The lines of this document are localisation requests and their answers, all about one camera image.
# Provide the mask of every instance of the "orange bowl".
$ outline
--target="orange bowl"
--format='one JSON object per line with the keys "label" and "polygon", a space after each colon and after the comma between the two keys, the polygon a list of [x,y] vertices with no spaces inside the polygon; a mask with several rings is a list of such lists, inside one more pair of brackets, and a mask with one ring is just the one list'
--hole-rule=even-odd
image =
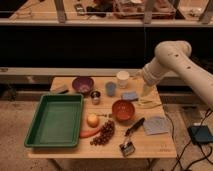
{"label": "orange bowl", "polygon": [[134,105],[127,100],[117,100],[112,105],[112,114],[118,121],[128,121],[135,114]]}

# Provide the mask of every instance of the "purple bowl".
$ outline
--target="purple bowl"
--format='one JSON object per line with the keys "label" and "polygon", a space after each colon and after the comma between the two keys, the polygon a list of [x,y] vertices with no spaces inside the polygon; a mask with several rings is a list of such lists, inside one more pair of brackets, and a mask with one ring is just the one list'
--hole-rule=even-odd
{"label": "purple bowl", "polygon": [[79,76],[76,77],[72,82],[72,87],[77,93],[89,94],[93,89],[94,80],[91,77]]}

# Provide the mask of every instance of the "small jar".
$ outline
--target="small jar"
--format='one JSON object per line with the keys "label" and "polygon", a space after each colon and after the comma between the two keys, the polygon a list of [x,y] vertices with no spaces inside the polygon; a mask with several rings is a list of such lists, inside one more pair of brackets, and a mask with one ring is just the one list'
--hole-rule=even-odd
{"label": "small jar", "polygon": [[101,100],[101,93],[99,91],[92,91],[91,94],[92,104],[97,105]]}

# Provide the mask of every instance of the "grapes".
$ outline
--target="grapes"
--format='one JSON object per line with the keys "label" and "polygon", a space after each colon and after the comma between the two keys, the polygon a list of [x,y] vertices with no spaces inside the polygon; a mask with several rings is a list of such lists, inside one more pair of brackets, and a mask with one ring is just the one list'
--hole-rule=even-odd
{"label": "grapes", "polygon": [[108,120],[104,123],[100,130],[100,135],[93,138],[90,141],[90,145],[105,145],[109,142],[115,132],[115,123],[112,120]]}

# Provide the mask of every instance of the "green plastic tray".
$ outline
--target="green plastic tray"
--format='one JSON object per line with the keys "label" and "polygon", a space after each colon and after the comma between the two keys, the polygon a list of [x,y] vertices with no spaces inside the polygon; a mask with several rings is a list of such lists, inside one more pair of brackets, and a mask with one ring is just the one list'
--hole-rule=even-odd
{"label": "green plastic tray", "polygon": [[25,147],[75,147],[83,110],[81,94],[41,97],[25,139]]}

